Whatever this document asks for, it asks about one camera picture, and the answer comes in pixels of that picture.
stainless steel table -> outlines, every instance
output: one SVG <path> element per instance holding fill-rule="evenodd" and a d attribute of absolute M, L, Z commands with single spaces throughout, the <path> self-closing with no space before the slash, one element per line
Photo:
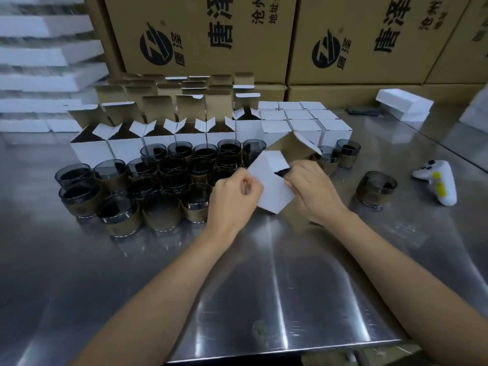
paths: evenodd
<path fill-rule="evenodd" d="M 354 168 L 332 176 L 343 201 L 488 317 L 488 175 L 391 117 L 339 116 L 363 145 Z M 77 223 L 54 181 L 76 162 L 72 137 L 3 134 L 0 141 L 1 365 L 64 365 L 203 227 L 112 241 L 96 221 Z M 410 177 L 429 159 L 450 162 L 456 206 L 443 207 Z M 381 211 L 351 198 L 369 170 L 399 183 Z M 211 271 L 172 361 L 407 341 L 348 252 L 289 215 L 256 212 Z"/>
<path fill-rule="evenodd" d="M 405 122 L 488 172 L 488 134 L 458 121 L 465 106 L 434 105 L 425 122 Z"/>

controller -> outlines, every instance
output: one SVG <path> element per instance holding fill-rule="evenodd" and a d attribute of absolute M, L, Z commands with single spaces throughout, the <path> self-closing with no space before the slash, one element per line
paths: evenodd
<path fill-rule="evenodd" d="M 457 202 L 456 184 L 451 166 L 445 160 L 429 160 L 412 176 L 429 181 L 430 190 L 442 205 L 452 206 Z"/>

hand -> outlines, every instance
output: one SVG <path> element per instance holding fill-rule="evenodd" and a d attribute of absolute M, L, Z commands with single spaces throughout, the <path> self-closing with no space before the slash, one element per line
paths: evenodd
<path fill-rule="evenodd" d="M 230 239 L 229 245 L 232 244 L 258 206 L 263 189 L 259 180 L 244 168 L 218 180 L 210 196 L 206 229 Z"/>
<path fill-rule="evenodd" d="M 290 165 L 284 183 L 295 194 L 298 209 L 305 217 L 329 228 L 350 213 L 317 162 L 296 160 Z"/>

black logo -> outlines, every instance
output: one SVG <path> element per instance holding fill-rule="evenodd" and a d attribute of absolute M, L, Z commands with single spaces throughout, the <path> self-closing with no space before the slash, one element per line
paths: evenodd
<path fill-rule="evenodd" d="M 340 53 L 341 43 L 327 30 L 327 36 L 318 41 L 312 50 L 312 61 L 317 68 L 328 68 L 335 63 Z"/>
<path fill-rule="evenodd" d="M 149 47 L 147 49 L 148 43 L 144 37 L 141 36 L 139 45 L 141 47 L 141 52 L 144 57 L 154 65 L 166 65 L 171 61 L 173 57 L 173 47 L 171 46 L 171 41 L 159 30 L 155 30 L 149 23 L 147 24 L 149 30 L 146 31 L 146 37 L 151 42 L 157 50 Z"/>

forearm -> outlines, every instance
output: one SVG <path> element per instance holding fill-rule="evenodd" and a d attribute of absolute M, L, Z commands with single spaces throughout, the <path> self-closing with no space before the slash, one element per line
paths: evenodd
<path fill-rule="evenodd" d="M 71 366 L 162 365 L 205 278 L 232 240 L 204 230 L 106 323 Z"/>
<path fill-rule="evenodd" d="M 412 338 L 442 365 L 488 364 L 488 321 L 355 214 L 328 226 Z"/>

